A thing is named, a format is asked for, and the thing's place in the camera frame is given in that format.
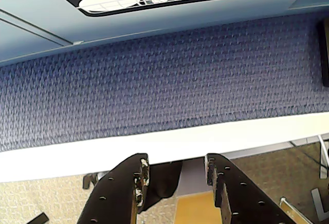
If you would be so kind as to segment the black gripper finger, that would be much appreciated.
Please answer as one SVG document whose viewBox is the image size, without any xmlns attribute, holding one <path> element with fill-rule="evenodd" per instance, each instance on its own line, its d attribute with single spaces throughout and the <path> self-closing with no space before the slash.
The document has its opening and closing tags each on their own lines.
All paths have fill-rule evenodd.
<svg viewBox="0 0 329 224">
<path fill-rule="evenodd" d="M 205 156 L 207 185 L 213 189 L 222 223 L 294 223 L 239 167 L 221 154 Z"/>
<path fill-rule="evenodd" d="M 77 223 L 136 223 L 146 199 L 149 172 L 146 153 L 126 158 L 96 183 Z"/>
</svg>

